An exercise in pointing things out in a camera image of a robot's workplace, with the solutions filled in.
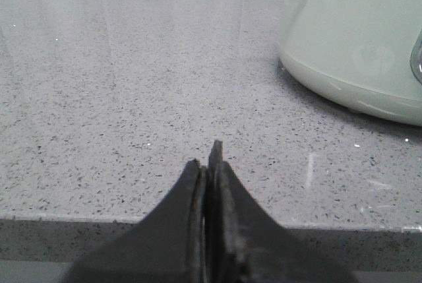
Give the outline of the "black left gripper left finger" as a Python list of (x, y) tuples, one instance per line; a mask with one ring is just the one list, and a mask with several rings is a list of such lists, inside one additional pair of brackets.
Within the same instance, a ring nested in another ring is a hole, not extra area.
[(206, 168), (187, 162), (158, 206), (73, 263), (62, 282), (203, 282)]

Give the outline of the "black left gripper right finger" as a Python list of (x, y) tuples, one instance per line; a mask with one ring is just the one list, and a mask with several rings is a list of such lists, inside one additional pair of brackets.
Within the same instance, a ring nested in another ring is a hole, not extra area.
[(252, 198), (214, 141), (208, 161), (207, 248), (211, 282), (356, 282), (301, 243)]

